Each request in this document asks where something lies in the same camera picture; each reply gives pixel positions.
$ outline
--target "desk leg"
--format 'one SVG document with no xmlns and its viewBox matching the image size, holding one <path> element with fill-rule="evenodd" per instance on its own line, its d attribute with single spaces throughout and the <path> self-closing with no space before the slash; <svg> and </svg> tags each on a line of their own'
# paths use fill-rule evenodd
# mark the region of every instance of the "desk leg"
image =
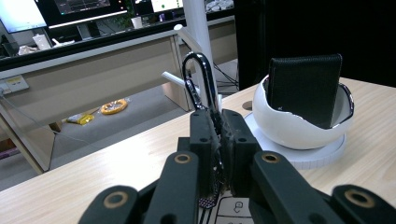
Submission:
<svg viewBox="0 0 396 224">
<path fill-rule="evenodd" d="M 48 171 L 55 138 L 53 132 L 39 128 L 24 133 L 1 104 L 0 126 L 39 175 Z"/>
</svg>

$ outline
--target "white pole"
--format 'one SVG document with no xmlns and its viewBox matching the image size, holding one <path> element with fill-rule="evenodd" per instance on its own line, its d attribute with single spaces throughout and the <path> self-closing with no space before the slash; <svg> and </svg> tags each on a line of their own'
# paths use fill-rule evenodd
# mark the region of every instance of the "white pole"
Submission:
<svg viewBox="0 0 396 224">
<path fill-rule="evenodd" d="M 210 61 L 210 67 L 212 68 L 213 83 L 215 83 L 215 93 L 218 94 L 218 88 L 216 85 L 215 73 L 213 70 L 213 57 L 212 49 L 210 48 L 209 29 L 207 27 L 207 19 L 205 12 L 205 1 L 204 0 L 183 0 L 184 15 L 186 17 L 187 29 L 189 30 L 195 41 L 201 46 L 202 52 L 206 58 Z M 200 69 L 197 70 L 198 86 L 201 90 L 201 101 L 203 105 L 207 106 L 206 89 L 204 86 L 203 75 Z"/>
</svg>

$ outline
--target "black leather wallet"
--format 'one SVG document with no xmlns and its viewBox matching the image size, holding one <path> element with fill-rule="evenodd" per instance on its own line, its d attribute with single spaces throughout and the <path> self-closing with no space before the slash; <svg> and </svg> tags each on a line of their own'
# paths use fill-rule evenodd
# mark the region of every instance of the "black leather wallet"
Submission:
<svg viewBox="0 0 396 224">
<path fill-rule="evenodd" d="M 340 54 L 271 59 L 268 105 L 331 128 L 341 67 Z"/>
</svg>

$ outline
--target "wooden table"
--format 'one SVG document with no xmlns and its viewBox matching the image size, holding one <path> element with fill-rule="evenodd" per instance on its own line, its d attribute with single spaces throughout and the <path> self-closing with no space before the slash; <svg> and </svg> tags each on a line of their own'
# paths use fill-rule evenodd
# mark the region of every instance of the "wooden table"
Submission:
<svg viewBox="0 0 396 224">
<path fill-rule="evenodd" d="M 301 174 L 316 189 L 355 184 L 396 206 L 396 89 L 342 78 L 355 100 L 345 155 Z M 223 108 L 250 111 L 256 87 L 229 96 Z M 189 136 L 189 115 L 170 120 L 113 146 L 0 192 L 1 223 L 77 223 L 102 190 L 115 185 L 140 190 L 157 179 L 177 139 Z"/>
</svg>

